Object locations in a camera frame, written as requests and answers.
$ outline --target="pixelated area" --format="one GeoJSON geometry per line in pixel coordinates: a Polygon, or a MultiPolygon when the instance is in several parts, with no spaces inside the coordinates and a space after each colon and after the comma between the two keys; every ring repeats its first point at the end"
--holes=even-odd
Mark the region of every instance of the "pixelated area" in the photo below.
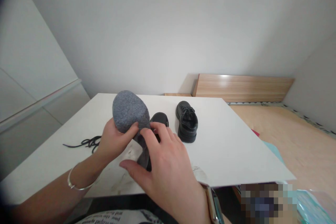
{"type": "Polygon", "coordinates": [[[292,184],[243,184],[241,210],[246,223],[297,223],[296,189],[292,184]]]}

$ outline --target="shoe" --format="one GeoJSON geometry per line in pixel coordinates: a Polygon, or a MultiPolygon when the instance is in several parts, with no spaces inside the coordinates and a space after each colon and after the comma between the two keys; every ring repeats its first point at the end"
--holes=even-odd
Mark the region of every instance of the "shoe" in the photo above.
{"type": "Polygon", "coordinates": [[[178,137],[182,142],[192,143],[196,139],[198,120],[195,110],[186,101],[180,101],[176,107],[176,116],[180,121],[178,137]]]}
{"type": "MultiPolygon", "coordinates": [[[[163,123],[166,127],[169,127],[169,122],[168,122],[168,117],[166,116],[165,113],[162,112],[157,112],[155,115],[153,115],[152,119],[150,120],[150,122],[158,122],[158,123],[163,123]]],[[[158,142],[161,142],[161,139],[159,137],[158,134],[155,134],[156,139],[158,142]]],[[[149,161],[146,167],[147,171],[151,171],[152,170],[152,163],[151,163],[151,158],[149,157],[149,161]]]]}

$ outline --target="watch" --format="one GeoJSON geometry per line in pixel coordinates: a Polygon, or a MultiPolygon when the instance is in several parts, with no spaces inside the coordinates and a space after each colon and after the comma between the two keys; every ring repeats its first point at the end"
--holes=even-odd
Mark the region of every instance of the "watch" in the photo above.
{"type": "Polygon", "coordinates": [[[211,223],[214,224],[224,224],[224,219],[222,216],[221,206],[219,204],[218,197],[215,191],[208,185],[202,182],[199,182],[206,193],[206,198],[208,199],[209,206],[209,215],[211,223]]]}

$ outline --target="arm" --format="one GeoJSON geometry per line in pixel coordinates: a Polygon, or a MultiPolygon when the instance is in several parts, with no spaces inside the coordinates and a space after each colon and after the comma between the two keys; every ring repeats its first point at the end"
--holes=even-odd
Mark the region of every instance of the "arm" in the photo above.
{"type": "MultiPolygon", "coordinates": [[[[135,123],[122,134],[117,130],[113,118],[109,120],[96,152],[72,170],[72,184],[77,188],[92,184],[103,169],[124,151],[138,130],[135,123]]],[[[22,223],[63,223],[89,190],[70,189],[68,174],[69,171],[65,172],[17,206],[13,210],[14,217],[22,223]]]]}
{"type": "Polygon", "coordinates": [[[193,174],[184,144],[165,125],[152,122],[150,126],[161,139],[159,143],[149,129],[140,131],[149,150],[152,171],[132,160],[123,160],[120,166],[178,223],[211,223],[205,191],[193,174]]]}

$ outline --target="wooden headboard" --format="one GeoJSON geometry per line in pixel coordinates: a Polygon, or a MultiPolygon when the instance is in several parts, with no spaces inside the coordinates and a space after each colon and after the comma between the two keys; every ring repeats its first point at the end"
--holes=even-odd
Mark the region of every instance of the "wooden headboard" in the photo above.
{"type": "Polygon", "coordinates": [[[199,74],[194,97],[220,97],[226,102],[281,102],[293,78],[199,74]]]}

